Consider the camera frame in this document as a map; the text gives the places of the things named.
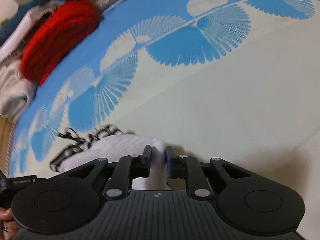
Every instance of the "red cloth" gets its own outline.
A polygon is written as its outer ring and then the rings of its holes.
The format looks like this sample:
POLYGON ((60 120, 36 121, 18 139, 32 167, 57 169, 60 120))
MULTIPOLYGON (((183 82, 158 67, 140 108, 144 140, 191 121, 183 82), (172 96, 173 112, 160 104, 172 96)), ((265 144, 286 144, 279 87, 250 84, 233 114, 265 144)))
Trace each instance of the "red cloth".
POLYGON ((60 60, 98 25, 99 15, 89 0, 61 5, 28 42, 21 74, 41 86, 60 60))

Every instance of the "human hand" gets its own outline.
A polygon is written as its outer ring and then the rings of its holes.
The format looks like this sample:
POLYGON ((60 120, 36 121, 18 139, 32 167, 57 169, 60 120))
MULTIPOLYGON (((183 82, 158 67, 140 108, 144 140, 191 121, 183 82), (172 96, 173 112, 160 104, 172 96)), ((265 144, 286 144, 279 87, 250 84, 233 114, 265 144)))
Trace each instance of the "human hand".
POLYGON ((19 231, 17 223, 13 220, 11 208, 0 207, 0 223, 0 240, 10 239, 19 231))

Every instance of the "teal fabric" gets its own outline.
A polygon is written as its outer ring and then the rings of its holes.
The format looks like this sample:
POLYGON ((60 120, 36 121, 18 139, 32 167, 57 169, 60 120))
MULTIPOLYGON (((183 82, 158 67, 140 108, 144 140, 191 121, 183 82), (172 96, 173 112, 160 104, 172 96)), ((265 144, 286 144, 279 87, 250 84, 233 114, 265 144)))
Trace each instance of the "teal fabric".
POLYGON ((0 28, 0 46, 10 37, 17 28, 25 14, 35 6, 41 6, 50 0, 32 0, 31 2, 18 7, 16 14, 0 28))

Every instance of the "bed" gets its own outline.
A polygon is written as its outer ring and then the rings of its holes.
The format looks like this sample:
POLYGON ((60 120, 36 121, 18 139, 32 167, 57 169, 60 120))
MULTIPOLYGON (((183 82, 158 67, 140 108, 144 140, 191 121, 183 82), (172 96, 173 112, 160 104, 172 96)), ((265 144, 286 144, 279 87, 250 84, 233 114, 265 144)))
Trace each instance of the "bed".
POLYGON ((319 0, 122 0, 65 57, 15 127, 9 175, 49 172, 106 123, 177 155, 221 157, 289 185, 319 239, 319 0))

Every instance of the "silver rivet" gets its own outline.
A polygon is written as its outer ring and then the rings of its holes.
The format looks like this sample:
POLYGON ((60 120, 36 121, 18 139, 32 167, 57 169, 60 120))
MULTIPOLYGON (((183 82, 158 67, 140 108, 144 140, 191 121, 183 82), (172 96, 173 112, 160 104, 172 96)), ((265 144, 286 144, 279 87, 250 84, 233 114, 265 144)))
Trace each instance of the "silver rivet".
POLYGON ((117 188, 112 188, 112 189, 107 190, 106 194, 109 197, 119 197, 122 194, 122 191, 117 188))
POLYGON ((210 191, 204 188, 197 189, 195 195, 198 197, 207 197, 210 195, 210 191))

